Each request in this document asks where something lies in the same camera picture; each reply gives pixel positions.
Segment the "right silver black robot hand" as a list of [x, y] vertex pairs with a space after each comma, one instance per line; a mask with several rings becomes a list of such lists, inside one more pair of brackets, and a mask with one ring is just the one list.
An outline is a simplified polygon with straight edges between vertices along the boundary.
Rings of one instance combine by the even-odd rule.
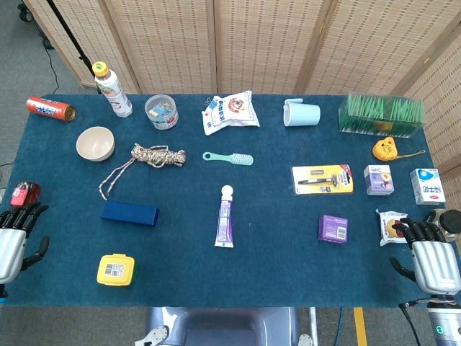
[[390, 258], [399, 275], [416, 283], [430, 296], [450, 298], [460, 292], [460, 270], [455, 250], [435, 223], [401, 218], [392, 229], [403, 235], [413, 260], [413, 269], [409, 270], [396, 258]]

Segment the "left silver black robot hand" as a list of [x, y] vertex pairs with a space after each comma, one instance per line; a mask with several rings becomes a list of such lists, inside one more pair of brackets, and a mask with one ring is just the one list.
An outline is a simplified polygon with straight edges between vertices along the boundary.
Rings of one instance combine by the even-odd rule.
[[1, 289], [13, 282], [21, 271], [27, 270], [46, 255], [50, 237], [45, 235], [38, 250], [26, 257], [24, 251], [40, 214], [48, 209], [40, 202], [13, 207], [1, 213]]

